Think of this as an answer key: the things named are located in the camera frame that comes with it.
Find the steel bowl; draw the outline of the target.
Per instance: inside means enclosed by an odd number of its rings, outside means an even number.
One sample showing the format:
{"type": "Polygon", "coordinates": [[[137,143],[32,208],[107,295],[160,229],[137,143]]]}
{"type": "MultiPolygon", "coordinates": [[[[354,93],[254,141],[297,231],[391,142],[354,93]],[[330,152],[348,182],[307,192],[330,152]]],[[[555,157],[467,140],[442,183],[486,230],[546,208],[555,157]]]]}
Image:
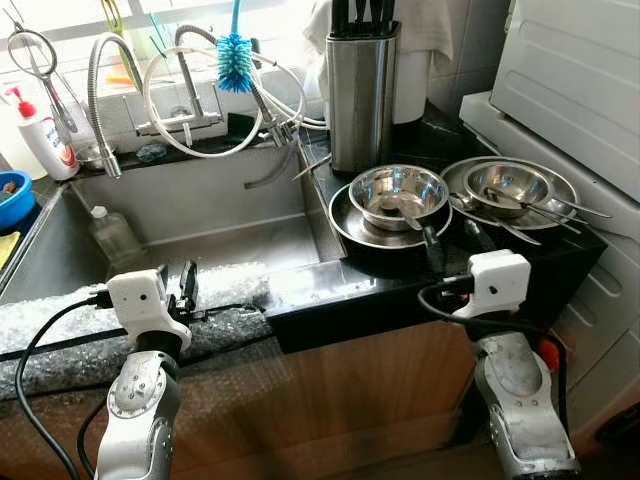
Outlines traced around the steel bowl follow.
{"type": "Polygon", "coordinates": [[[532,166],[490,160],[463,174],[463,191],[484,215],[511,220],[524,215],[527,205],[548,200],[556,188],[547,174],[532,166]]]}
{"type": "Polygon", "coordinates": [[[348,184],[348,200],[369,227],[374,227],[365,220],[365,216],[370,214],[371,198],[401,192],[417,198],[417,204],[421,207],[422,224],[433,225],[438,230],[444,229],[451,211],[448,205],[449,188],[435,172],[408,164],[381,165],[358,174],[348,184]]]}

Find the blue plastic bowl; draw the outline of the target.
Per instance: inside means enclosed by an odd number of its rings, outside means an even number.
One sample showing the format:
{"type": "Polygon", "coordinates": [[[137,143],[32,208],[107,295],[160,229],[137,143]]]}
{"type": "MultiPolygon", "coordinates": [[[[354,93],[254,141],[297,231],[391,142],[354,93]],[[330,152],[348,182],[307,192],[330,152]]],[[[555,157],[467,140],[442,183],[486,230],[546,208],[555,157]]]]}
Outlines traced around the blue plastic bowl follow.
{"type": "Polygon", "coordinates": [[[0,230],[14,227],[20,220],[26,218],[29,212],[35,210],[36,197],[35,192],[33,192],[33,179],[31,175],[26,172],[19,172],[19,170],[0,172],[0,186],[4,186],[4,184],[10,182],[10,180],[17,180],[19,178],[26,179],[28,183],[27,191],[24,192],[23,195],[0,202],[0,230]]]}

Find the steel spoon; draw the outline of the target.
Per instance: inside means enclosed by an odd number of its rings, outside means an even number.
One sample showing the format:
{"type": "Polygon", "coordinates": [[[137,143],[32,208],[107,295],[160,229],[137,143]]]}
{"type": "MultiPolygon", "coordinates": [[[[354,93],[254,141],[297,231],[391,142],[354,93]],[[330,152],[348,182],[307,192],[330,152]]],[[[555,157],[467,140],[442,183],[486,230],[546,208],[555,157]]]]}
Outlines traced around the steel spoon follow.
{"type": "Polygon", "coordinates": [[[526,243],[534,244],[534,246],[541,246],[541,242],[536,241],[536,239],[527,236],[527,234],[522,233],[521,230],[512,227],[511,224],[506,223],[506,221],[500,220],[498,218],[494,218],[493,215],[485,214],[485,212],[480,211],[480,207],[475,204],[474,201],[471,200],[470,197],[463,197],[460,193],[451,193],[452,198],[456,198],[460,205],[463,207],[463,210],[471,212],[472,215],[475,215],[476,218],[485,218],[486,220],[493,221],[493,223],[499,225],[504,230],[507,230],[509,234],[512,234],[513,237],[521,239],[526,243]]]}
{"type": "Polygon", "coordinates": [[[370,214],[365,216],[367,223],[383,230],[421,230],[421,207],[417,198],[401,193],[372,197],[367,205],[370,214]]]}
{"type": "Polygon", "coordinates": [[[564,218],[564,216],[562,215],[557,214],[557,212],[545,210],[543,209],[543,207],[529,204],[529,202],[521,202],[521,205],[524,206],[525,209],[534,211],[535,214],[544,216],[544,218],[553,221],[553,223],[557,224],[558,227],[563,227],[566,230],[570,230],[570,232],[576,234],[576,236],[580,236],[580,234],[582,233],[579,228],[571,227],[571,225],[567,223],[566,218],[564,218]]]}
{"type": "MultiPolygon", "coordinates": [[[[508,193],[502,191],[502,189],[498,189],[494,187],[486,187],[486,191],[488,191],[489,193],[493,193],[493,195],[506,196],[507,198],[511,198],[511,200],[516,200],[518,204],[522,204],[525,206],[531,207],[532,205],[538,205],[536,204],[536,202],[527,202],[524,200],[520,200],[520,198],[517,198],[515,196],[508,195],[508,193]]],[[[604,214],[604,212],[599,212],[594,209],[590,209],[590,207],[576,204],[576,202],[567,200],[567,198],[564,197],[563,195],[559,195],[558,192],[553,191],[553,189],[550,189],[547,197],[544,198],[544,204],[552,205],[552,204],[556,204],[556,202],[558,202],[558,204],[567,205],[568,207],[572,207],[572,209],[576,209],[581,212],[588,212],[588,214],[599,216],[599,218],[611,218],[611,215],[609,214],[604,214]]]]}

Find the small orange object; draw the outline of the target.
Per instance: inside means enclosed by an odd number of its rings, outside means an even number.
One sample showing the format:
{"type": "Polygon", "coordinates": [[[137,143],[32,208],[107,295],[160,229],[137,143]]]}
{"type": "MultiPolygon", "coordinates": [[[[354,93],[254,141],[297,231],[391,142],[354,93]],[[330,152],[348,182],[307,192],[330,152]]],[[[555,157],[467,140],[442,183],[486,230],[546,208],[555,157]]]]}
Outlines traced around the small orange object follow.
{"type": "Polygon", "coordinates": [[[553,339],[541,338],[536,343],[536,352],[552,372],[561,370],[561,348],[553,339]]]}

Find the yellow green plastic utensil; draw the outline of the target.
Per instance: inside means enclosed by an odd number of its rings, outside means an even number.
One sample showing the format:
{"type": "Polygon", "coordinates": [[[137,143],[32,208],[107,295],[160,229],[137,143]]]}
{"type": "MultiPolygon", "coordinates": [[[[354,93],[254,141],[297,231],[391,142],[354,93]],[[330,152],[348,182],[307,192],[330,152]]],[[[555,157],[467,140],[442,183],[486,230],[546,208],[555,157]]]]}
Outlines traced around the yellow green plastic utensil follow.
{"type": "Polygon", "coordinates": [[[124,15],[120,12],[116,0],[99,0],[104,15],[104,23],[109,32],[123,36],[125,32],[124,15]]]}

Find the steel knife block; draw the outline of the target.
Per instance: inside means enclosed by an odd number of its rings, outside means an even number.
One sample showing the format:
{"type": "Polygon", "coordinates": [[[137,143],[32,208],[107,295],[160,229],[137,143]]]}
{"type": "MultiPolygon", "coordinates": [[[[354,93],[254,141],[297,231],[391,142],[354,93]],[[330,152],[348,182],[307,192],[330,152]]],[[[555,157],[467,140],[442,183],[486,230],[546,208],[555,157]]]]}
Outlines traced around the steel knife block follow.
{"type": "Polygon", "coordinates": [[[393,22],[384,35],[326,38],[326,124],[334,172],[366,172],[390,152],[399,32],[393,22]]]}

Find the wooden base cabinet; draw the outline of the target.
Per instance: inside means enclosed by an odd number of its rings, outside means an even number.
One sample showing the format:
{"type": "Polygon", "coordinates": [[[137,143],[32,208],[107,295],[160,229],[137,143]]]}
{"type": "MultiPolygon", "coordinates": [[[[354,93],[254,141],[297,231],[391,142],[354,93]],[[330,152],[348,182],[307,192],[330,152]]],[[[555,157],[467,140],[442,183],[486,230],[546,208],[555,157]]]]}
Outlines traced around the wooden base cabinet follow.
{"type": "Polygon", "coordinates": [[[184,367],[173,480],[319,479],[442,447],[471,383],[458,326],[285,355],[261,340],[184,367]]]}

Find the white washing machine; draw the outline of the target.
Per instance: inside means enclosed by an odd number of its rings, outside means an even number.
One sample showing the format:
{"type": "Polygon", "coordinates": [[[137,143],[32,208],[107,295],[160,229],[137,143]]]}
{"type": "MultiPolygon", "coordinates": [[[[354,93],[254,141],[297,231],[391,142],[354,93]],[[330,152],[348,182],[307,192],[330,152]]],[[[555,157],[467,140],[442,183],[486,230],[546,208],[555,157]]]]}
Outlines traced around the white washing machine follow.
{"type": "Polygon", "coordinates": [[[602,255],[559,311],[570,348],[572,439],[586,454],[614,442],[635,452],[625,415],[639,402],[640,191],[637,111],[603,114],[575,101],[518,101],[516,114],[488,92],[463,96],[460,118],[490,151],[548,166],[577,191],[602,255]]]}

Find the chrome gooseneck tap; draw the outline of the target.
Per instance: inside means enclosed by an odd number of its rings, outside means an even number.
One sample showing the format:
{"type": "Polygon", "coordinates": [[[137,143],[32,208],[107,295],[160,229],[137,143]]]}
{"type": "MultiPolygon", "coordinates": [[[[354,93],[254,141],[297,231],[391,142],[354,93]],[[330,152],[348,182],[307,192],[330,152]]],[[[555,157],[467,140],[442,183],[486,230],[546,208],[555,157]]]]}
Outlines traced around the chrome gooseneck tap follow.
{"type": "MultiPolygon", "coordinates": [[[[206,29],[198,28],[197,26],[189,26],[189,24],[183,24],[175,28],[174,42],[175,45],[182,45],[182,40],[187,35],[197,35],[204,37],[210,44],[215,44],[216,40],[214,35],[206,29]]],[[[206,110],[206,105],[200,93],[197,92],[197,84],[193,81],[191,69],[189,69],[186,55],[177,54],[178,67],[180,68],[180,76],[182,76],[184,86],[186,86],[186,92],[189,100],[189,113],[187,114],[175,114],[169,116],[163,122],[166,127],[166,131],[169,133],[178,133],[182,131],[184,127],[189,129],[200,129],[210,127],[223,122],[223,115],[220,110],[206,110]]]]}

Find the clear bubble wrap sheet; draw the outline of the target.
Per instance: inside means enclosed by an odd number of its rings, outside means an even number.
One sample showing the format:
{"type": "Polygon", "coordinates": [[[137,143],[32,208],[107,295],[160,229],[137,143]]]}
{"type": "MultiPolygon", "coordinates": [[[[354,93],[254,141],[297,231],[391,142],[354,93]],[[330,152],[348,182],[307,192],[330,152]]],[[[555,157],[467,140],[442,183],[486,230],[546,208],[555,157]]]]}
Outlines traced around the clear bubble wrap sheet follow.
{"type": "MultiPolygon", "coordinates": [[[[187,358],[211,355],[270,333],[260,306],[269,292],[262,262],[242,262],[202,269],[196,276],[196,307],[205,317],[193,320],[187,358]]],[[[37,300],[0,302],[0,401],[17,396],[18,358],[37,330],[60,308],[104,291],[102,283],[37,300]]],[[[24,372],[26,393],[99,387],[113,380],[132,344],[110,308],[76,308],[42,337],[24,372]]]]}

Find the dark green scouring sponge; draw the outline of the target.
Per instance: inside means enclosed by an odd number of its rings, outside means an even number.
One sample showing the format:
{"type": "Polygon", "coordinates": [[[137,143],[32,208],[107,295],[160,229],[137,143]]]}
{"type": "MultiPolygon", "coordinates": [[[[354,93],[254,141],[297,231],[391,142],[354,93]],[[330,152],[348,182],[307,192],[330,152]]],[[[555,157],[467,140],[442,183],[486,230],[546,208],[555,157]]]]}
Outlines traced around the dark green scouring sponge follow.
{"type": "Polygon", "coordinates": [[[256,115],[228,113],[225,115],[227,122],[227,137],[236,138],[236,142],[256,131],[256,115]]]}

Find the clear plastic bottle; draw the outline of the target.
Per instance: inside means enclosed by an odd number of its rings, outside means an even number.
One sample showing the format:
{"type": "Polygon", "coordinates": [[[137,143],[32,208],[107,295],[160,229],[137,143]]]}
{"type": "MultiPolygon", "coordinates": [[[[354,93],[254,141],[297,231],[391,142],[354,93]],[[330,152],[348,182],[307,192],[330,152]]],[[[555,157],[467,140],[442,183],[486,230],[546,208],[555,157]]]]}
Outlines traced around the clear plastic bottle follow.
{"type": "Polygon", "coordinates": [[[113,268],[123,268],[143,256],[142,244],[138,242],[131,224],[120,212],[113,212],[106,207],[91,207],[91,234],[104,252],[113,268]]]}

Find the white ribbed plastic panel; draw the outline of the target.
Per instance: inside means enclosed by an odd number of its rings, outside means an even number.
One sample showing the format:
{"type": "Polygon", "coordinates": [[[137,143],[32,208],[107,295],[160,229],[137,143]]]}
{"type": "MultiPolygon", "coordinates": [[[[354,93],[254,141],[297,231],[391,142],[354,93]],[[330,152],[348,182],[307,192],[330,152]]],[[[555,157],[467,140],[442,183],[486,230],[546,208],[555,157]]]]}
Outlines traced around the white ribbed plastic panel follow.
{"type": "Polygon", "coordinates": [[[512,0],[492,104],[639,197],[640,0],[512,0]]]}

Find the white hanging towel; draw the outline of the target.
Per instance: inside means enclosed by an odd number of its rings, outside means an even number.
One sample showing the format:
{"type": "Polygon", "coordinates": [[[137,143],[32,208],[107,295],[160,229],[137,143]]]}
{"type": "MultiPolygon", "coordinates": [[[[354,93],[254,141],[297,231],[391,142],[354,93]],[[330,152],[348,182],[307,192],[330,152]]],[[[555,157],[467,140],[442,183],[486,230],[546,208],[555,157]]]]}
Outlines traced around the white hanging towel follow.
{"type": "MultiPolygon", "coordinates": [[[[330,33],[334,0],[316,0],[301,29],[302,51],[319,58],[330,33]]],[[[397,73],[431,76],[434,67],[448,67],[454,56],[451,0],[396,0],[394,19],[401,23],[397,44],[397,73]]]]}

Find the stainless steel sink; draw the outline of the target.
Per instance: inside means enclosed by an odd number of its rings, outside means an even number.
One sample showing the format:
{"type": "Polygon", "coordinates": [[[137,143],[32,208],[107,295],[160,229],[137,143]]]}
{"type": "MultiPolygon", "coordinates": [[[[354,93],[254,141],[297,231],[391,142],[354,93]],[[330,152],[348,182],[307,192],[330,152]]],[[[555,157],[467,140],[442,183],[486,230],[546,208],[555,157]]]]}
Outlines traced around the stainless steel sink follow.
{"type": "Polygon", "coordinates": [[[37,300],[105,282],[118,273],[188,261],[198,268],[262,262],[271,271],[342,259],[314,180],[301,160],[274,183],[264,177],[283,148],[251,148],[223,159],[129,169],[120,179],[90,175],[61,184],[44,200],[9,264],[0,271],[0,302],[37,300]],[[91,207],[120,212],[143,256],[113,268],[90,230],[91,207]]]}

